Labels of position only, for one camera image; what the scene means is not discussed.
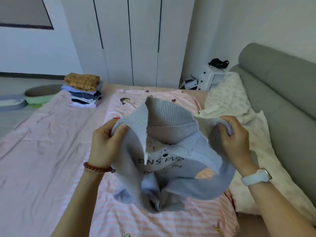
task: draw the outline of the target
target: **white nightstand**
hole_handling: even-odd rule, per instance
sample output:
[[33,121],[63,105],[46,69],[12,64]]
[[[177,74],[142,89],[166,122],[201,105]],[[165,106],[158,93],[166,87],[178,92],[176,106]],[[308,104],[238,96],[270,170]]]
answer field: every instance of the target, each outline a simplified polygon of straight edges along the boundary
[[203,66],[203,70],[203,73],[199,77],[200,81],[197,84],[197,90],[208,91],[216,87],[225,76],[223,70],[211,67],[210,65]]

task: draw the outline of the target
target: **hand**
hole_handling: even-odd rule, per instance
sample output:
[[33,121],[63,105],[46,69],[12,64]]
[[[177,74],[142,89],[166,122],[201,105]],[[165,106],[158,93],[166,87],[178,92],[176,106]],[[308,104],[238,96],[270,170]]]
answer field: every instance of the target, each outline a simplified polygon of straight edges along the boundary
[[255,173],[258,167],[251,159],[248,131],[241,126],[235,116],[221,116],[220,118],[227,121],[233,131],[233,135],[229,136],[224,125],[219,124],[218,126],[222,145],[229,161],[241,175]]
[[121,124],[117,127],[114,135],[110,137],[110,132],[117,121],[117,119],[110,120],[93,132],[88,160],[90,165],[107,168],[113,163],[128,129],[127,125]]

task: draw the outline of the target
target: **gray upholstered headboard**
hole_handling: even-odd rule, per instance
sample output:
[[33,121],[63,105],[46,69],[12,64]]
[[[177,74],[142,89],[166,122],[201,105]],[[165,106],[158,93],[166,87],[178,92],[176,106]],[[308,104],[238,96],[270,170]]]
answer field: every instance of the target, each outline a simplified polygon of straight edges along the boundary
[[263,110],[278,159],[316,205],[316,64],[251,43],[231,71]]

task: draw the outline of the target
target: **sweater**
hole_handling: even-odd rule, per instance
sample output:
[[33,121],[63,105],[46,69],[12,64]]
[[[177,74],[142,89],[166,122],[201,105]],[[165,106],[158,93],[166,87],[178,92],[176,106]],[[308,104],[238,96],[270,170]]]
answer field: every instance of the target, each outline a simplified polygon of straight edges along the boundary
[[[231,183],[235,168],[227,160],[217,124],[229,133],[220,118],[193,116],[185,108],[152,97],[131,115],[117,121],[111,131],[125,123],[129,129],[112,164],[119,179],[113,196],[150,213],[180,211],[187,197],[210,200],[221,195]],[[210,168],[211,179],[195,179]]]

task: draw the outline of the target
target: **bracelet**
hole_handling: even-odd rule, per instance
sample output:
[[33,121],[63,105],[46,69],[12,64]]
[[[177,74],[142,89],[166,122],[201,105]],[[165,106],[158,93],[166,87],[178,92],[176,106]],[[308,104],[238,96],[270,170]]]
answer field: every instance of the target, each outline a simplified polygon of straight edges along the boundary
[[97,173],[97,174],[102,174],[102,173],[106,173],[106,172],[111,172],[111,173],[115,172],[115,170],[111,166],[109,166],[108,168],[100,168],[100,167],[92,166],[88,162],[85,162],[83,164],[83,166],[84,166],[85,171],[93,172],[93,173]]

